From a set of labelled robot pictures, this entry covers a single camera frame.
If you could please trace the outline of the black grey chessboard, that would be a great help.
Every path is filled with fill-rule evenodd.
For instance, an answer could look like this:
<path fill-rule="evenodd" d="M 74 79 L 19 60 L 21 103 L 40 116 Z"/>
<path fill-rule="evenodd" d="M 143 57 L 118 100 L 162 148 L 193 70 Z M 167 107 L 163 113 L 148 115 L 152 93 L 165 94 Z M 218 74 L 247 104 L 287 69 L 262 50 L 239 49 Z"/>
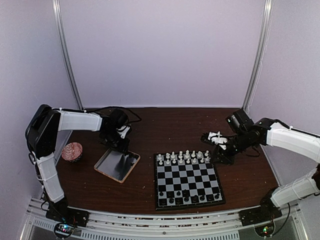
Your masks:
<path fill-rule="evenodd" d="M 154 187 L 157 211 L 223 205 L 226 198 L 211 153 L 179 151 L 155 153 Z"/>

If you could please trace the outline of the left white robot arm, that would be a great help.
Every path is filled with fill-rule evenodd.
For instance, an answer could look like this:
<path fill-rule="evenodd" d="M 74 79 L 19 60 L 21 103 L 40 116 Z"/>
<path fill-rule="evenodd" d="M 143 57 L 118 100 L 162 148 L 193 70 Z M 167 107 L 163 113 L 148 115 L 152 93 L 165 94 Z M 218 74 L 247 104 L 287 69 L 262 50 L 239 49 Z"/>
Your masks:
<path fill-rule="evenodd" d="M 109 149 L 125 153 L 129 148 L 127 135 L 131 130 L 129 117 L 120 107 L 112 107 L 112 111 L 105 115 L 98 110 L 52 108 L 47 104 L 39 106 L 25 130 L 26 145 L 48 201 L 55 204 L 51 211 L 61 222 L 69 221 L 72 211 L 61 203 L 65 194 L 55 157 L 59 132 L 98 132 L 102 143 Z"/>

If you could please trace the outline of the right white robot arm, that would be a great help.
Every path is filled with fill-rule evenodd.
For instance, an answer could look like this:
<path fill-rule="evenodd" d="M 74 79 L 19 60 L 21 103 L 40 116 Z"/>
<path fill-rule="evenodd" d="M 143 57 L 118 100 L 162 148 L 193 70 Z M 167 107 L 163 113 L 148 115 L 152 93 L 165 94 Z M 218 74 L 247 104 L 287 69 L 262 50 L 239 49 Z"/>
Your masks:
<path fill-rule="evenodd" d="M 288 126 L 279 119 L 262 118 L 258 122 L 243 109 L 226 118 L 233 135 L 220 132 L 203 134 L 204 140 L 215 146 L 211 161 L 232 165 L 235 155 L 257 145 L 278 147 L 320 162 L 320 137 Z M 295 200 L 320 193 L 320 169 L 310 171 L 293 182 L 270 190 L 256 210 L 259 220 L 268 220 L 279 207 Z"/>

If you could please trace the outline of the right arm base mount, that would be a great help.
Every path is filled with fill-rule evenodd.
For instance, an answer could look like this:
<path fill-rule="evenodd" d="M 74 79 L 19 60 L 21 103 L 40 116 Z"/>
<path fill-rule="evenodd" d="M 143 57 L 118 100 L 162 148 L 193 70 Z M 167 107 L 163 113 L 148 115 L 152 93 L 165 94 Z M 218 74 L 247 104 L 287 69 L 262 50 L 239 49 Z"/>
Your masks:
<path fill-rule="evenodd" d="M 255 207 L 239 212 L 239 218 L 243 227 L 251 226 L 255 233 L 264 239 L 271 237 L 276 231 L 275 219 L 280 218 L 282 212 L 279 209 L 271 213 L 265 213 L 262 208 Z"/>

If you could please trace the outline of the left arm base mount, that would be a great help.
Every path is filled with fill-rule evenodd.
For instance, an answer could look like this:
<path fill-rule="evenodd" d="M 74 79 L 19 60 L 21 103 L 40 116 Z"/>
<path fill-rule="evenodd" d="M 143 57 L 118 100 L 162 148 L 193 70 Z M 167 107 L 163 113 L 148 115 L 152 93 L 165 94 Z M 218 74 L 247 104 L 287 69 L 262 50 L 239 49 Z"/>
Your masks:
<path fill-rule="evenodd" d="M 75 233 L 78 227 L 86 227 L 90 213 L 85 210 L 67 208 L 67 213 L 63 216 L 53 208 L 47 210 L 45 217 L 56 221 L 53 233 L 58 239 L 67 239 Z"/>

